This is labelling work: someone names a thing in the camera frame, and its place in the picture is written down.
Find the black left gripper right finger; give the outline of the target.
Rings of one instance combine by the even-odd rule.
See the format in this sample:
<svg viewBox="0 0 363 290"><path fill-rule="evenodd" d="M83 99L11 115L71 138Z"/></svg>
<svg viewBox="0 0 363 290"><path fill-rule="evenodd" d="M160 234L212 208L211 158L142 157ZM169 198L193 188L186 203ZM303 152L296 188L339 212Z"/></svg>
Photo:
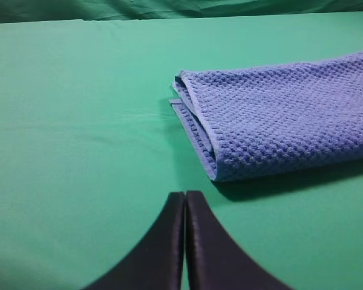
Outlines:
<svg viewBox="0 0 363 290"><path fill-rule="evenodd" d="M186 193L186 261L190 289L288 289L230 237L200 191Z"/></svg>

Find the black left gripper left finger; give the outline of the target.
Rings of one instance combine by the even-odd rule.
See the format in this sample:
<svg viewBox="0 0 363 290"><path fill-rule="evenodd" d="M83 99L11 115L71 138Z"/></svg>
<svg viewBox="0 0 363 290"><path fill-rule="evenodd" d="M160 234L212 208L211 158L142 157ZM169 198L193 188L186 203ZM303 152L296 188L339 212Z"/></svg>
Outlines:
<svg viewBox="0 0 363 290"><path fill-rule="evenodd" d="M184 232L185 194L173 192L136 246L85 289L180 289Z"/></svg>

